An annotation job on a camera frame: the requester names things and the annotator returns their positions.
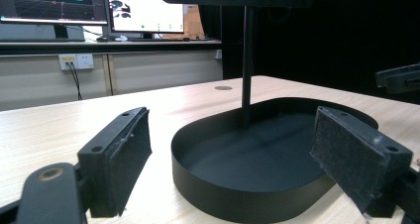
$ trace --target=desk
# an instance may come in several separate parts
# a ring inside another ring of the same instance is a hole
[[[231,90],[216,90],[231,86]],[[184,125],[241,107],[242,80],[232,79],[112,97],[0,112],[0,205],[20,197],[25,178],[46,165],[77,163],[76,153],[120,113],[151,110],[153,153],[133,189],[122,217],[89,223],[227,223],[189,204],[171,177],[170,143]],[[372,116],[379,131],[420,155],[420,106],[277,78],[255,76],[251,102],[275,97],[308,97],[359,109]],[[400,223],[392,219],[370,223]],[[361,223],[366,220],[335,185],[303,214],[284,223]]]
[[[190,42],[108,42],[108,43],[0,43],[0,56],[113,54],[156,51],[219,50],[216,41]]]

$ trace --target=black rod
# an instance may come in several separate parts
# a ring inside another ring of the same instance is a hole
[[[251,113],[251,77],[253,70],[253,45],[254,45],[254,14],[255,8],[245,6],[244,17],[244,61],[243,61],[243,86],[242,86],[242,114],[243,128],[250,127]]]

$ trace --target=electrical socket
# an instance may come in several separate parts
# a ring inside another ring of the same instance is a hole
[[[75,69],[92,69],[94,67],[92,54],[62,54],[58,55],[58,59],[62,71],[70,70],[71,63]]]
[[[61,54],[58,55],[58,59],[61,70],[70,70],[69,64],[71,63],[73,63],[73,66],[77,68],[76,54]]]
[[[92,54],[77,54],[78,69],[92,69],[94,66]]]
[[[222,59],[222,50],[217,50],[216,51],[216,56],[214,58],[215,59]]]

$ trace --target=screen display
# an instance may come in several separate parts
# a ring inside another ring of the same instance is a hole
[[[106,25],[104,0],[0,0],[0,22]]]
[[[111,32],[183,33],[182,4],[162,0],[108,0]]]

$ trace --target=black tray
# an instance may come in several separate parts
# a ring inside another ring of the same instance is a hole
[[[270,223],[301,214],[335,184],[310,155],[318,106],[377,129],[365,113],[306,98],[252,105],[248,129],[241,128],[241,109],[207,117],[173,137],[176,187],[197,208],[228,221]]]

